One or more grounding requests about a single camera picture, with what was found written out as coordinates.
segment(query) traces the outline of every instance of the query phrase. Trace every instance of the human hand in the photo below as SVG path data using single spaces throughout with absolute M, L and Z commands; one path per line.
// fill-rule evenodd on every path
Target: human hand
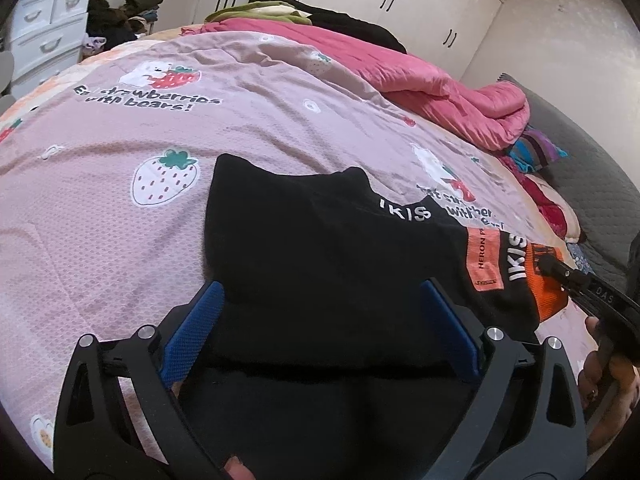
M 225 471 L 234 480 L 255 480 L 255 476 L 249 471 L 237 457 L 231 457 L 225 464 Z
M 589 334 L 597 340 L 598 319 L 588 317 L 585 325 Z M 589 454 L 608 444 L 620 432 L 640 398 L 638 370 L 629 359 L 621 354 L 614 354 L 609 361 L 609 371 L 620 387 L 602 420 L 588 436 Z M 578 375 L 578 390 L 583 409 L 598 397 L 598 383 L 602 374 L 603 369 L 598 361 L 597 352 L 591 352 L 584 362 L 584 369 Z

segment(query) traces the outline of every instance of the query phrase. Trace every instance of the pink blanket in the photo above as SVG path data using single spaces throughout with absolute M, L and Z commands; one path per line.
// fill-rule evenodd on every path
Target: pink blanket
M 471 90 L 444 70 L 415 56 L 366 43 L 319 27 L 233 18 L 207 23 L 183 35 L 250 30 L 316 47 L 355 72 L 390 101 L 489 151 L 512 145 L 529 121 L 523 92 L 508 82 Z

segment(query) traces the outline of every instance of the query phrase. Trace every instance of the orange label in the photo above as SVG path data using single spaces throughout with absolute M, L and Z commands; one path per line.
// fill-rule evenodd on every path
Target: orange label
M 525 267 L 527 269 L 527 284 L 536 298 L 540 322 L 560 312 L 566 307 L 569 295 L 562 290 L 560 283 L 549 276 L 543 276 L 538 268 L 540 257 L 544 254 L 552 254 L 561 262 L 562 253 L 555 247 L 546 247 L 539 244 L 527 246 Z
M 500 231 L 468 227 L 466 270 L 478 292 L 503 290 L 500 274 Z

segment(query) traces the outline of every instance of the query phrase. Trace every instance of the heron preston label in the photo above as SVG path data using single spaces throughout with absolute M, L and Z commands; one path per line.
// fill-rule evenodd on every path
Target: heron preston label
M 467 228 L 466 270 L 478 292 L 503 290 L 500 274 L 500 231 Z

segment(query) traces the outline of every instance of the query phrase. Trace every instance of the red fabric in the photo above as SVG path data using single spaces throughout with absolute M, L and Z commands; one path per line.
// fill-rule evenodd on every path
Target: red fabric
M 184 36 L 206 32 L 253 31 L 308 44 L 365 79 L 387 99 L 489 151 L 511 146 L 529 121 L 523 92 L 508 82 L 471 90 L 444 70 L 324 28 L 297 23 L 231 18 L 184 28 Z
M 502 163 L 502 165 L 507 168 L 513 176 L 516 177 L 517 181 L 524 188 L 524 191 L 531 197 L 533 202 L 538 206 L 538 210 L 545 217 L 546 221 L 551 226 L 553 232 L 564 240 L 567 232 L 567 224 L 566 219 L 564 218 L 564 213 L 559 206 L 557 206 L 554 202 L 551 202 L 544 193 L 540 190 L 536 183 L 532 180 L 529 180 L 516 166 L 516 163 L 510 156 L 499 156 L 498 159 Z

